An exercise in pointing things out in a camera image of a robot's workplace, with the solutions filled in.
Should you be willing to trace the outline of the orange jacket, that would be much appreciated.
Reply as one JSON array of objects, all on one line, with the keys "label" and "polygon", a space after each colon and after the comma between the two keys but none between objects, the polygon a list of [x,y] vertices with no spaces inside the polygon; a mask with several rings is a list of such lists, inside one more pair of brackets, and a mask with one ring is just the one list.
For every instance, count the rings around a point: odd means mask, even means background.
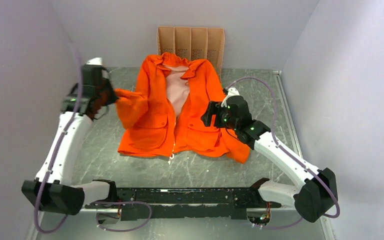
[{"label": "orange jacket", "polygon": [[120,154],[149,158],[193,151],[241,164],[249,157],[249,147],[232,130],[206,127],[201,120],[209,102],[225,98],[219,76],[206,59],[190,61],[169,52],[148,55],[135,90],[117,88],[115,95],[125,130]]}]

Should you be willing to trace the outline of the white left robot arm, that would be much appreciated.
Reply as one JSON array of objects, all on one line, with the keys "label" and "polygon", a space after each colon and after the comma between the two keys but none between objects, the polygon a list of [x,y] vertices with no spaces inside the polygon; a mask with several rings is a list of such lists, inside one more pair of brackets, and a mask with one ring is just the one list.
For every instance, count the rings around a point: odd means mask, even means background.
[{"label": "white left robot arm", "polygon": [[96,114],[117,100],[101,58],[84,64],[81,77],[81,82],[62,101],[57,132],[46,160],[35,178],[22,184],[21,191],[34,206],[35,213],[74,216],[82,207],[96,201],[106,208],[118,203],[114,181],[99,179],[72,184],[78,153],[86,133],[97,120]]}]

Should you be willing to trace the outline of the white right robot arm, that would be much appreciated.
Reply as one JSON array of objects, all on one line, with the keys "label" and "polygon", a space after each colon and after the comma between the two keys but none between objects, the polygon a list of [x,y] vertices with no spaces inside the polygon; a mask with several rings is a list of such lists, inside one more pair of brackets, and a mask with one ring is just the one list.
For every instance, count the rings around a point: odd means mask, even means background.
[{"label": "white right robot arm", "polygon": [[210,101],[201,120],[206,127],[233,131],[243,144],[271,160],[292,181],[292,185],[264,180],[250,193],[250,202],[262,207],[276,202],[295,208],[300,217],[314,223],[339,207],[335,173],[319,169],[291,152],[274,130],[252,118],[247,101],[240,95],[227,96],[222,102]]}]

